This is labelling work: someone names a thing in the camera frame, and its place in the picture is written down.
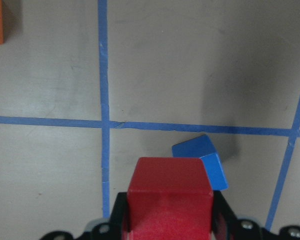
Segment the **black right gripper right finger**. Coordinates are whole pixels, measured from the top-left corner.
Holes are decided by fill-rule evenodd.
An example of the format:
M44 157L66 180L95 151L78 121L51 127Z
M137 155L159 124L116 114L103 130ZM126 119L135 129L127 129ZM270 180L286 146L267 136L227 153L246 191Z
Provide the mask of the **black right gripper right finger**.
M300 226L287 225L277 234L247 218L237 218L222 193L213 192L212 232L217 240L300 240Z

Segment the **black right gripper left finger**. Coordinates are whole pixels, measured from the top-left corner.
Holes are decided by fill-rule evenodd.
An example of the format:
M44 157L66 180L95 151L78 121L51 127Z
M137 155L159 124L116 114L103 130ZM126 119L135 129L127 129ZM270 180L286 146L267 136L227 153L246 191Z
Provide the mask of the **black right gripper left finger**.
M126 240L128 233L127 193L117 194L111 215L107 221L95 221L87 225L78 240Z

